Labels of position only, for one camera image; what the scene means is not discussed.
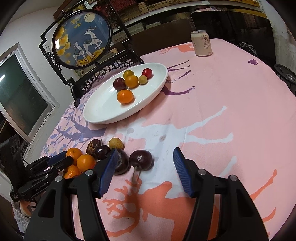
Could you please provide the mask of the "left human hand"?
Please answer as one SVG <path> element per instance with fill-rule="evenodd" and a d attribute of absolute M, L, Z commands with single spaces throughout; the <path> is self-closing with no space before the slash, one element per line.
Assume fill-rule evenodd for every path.
<path fill-rule="evenodd" d="M 35 202 L 29 202 L 25 200 L 20 200 L 20 211 L 23 215 L 27 217 L 32 216 L 32 212 L 35 210 Z"/>

